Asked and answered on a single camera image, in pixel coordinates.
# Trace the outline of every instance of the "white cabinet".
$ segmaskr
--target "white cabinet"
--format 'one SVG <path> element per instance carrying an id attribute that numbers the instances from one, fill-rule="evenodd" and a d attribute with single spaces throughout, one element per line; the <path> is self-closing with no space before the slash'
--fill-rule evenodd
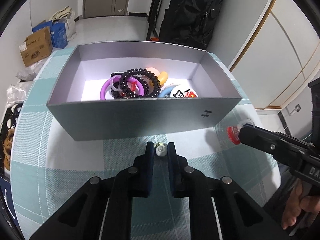
<path id="1" fill-rule="evenodd" d="M 304 67 L 319 43 L 316 31 L 292 0 L 276 0 L 271 11 L 287 33 Z"/>
<path id="2" fill-rule="evenodd" d="M 255 108 L 269 106 L 301 72 L 296 53 L 269 14 L 232 74 Z"/>
<path id="3" fill-rule="evenodd" d="M 320 40 L 292 0 L 276 0 L 233 75 L 255 108 L 284 108 L 320 68 Z"/>

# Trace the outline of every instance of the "floor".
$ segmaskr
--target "floor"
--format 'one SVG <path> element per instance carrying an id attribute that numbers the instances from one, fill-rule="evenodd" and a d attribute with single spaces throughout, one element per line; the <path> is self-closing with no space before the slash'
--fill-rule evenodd
<path id="1" fill-rule="evenodd" d="M 272 132 L 285 133 L 283 125 L 277 114 L 260 114 L 259 112 L 258 114 L 264 129 Z"/>
<path id="2" fill-rule="evenodd" d="M 145 17 L 110 16 L 76 22 L 76 36 L 68 47 L 97 41 L 145 41 L 148 31 Z"/>

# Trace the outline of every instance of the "blue box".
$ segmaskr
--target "blue box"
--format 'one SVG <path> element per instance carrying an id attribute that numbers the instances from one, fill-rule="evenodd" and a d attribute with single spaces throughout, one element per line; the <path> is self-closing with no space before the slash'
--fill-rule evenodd
<path id="1" fill-rule="evenodd" d="M 52 21 L 40 23 L 36 27 L 32 28 L 32 32 L 35 33 L 36 31 L 47 26 L 50 28 L 52 45 L 55 48 L 64 49 L 68 44 L 66 26 L 64 23 L 52 24 Z"/>

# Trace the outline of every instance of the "plaid tablecloth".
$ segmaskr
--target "plaid tablecloth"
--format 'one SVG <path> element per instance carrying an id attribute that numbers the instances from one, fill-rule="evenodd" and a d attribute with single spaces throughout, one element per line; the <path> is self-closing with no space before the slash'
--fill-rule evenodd
<path id="1" fill-rule="evenodd" d="M 215 127 L 154 136 L 75 142 L 46 107 L 52 87 L 74 48 L 54 52 L 30 89 L 18 120 L 11 162 L 14 208 L 26 239 L 92 176 L 115 176 L 144 153 L 146 142 L 174 142 L 177 153 L 206 176 L 232 177 L 261 206 L 280 185 L 276 161 L 268 154 L 235 146 L 226 128 L 244 118 L 260 119 L 222 62 L 243 99 Z M 190 239 L 187 199 L 171 197 L 166 158 L 155 158 L 151 196 L 134 199 L 132 239 Z"/>

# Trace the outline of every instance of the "cardboard box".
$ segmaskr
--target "cardboard box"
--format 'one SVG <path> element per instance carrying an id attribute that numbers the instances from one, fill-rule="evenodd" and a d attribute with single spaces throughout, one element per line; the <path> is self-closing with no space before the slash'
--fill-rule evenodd
<path id="1" fill-rule="evenodd" d="M 64 49 L 68 44 L 66 26 L 64 23 L 52 24 L 52 21 L 42 22 L 36 27 L 32 28 L 32 32 L 35 33 L 45 27 L 50 28 L 52 45 L 55 48 Z"/>
<path id="2" fill-rule="evenodd" d="M 28 36 L 20 46 L 20 52 L 26 67 L 50 56 L 52 42 L 49 27 L 45 27 Z"/>
<path id="3" fill-rule="evenodd" d="M 198 98 L 114 100 L 100 90 L 110 74 L 154 67 L 166 84 L 187 84 Z M 78 45 L 60 72 L 47 107 L 76 141 L 128 138 L 213 127 L 241 96 L 205 50 L 152 41 Z"/>

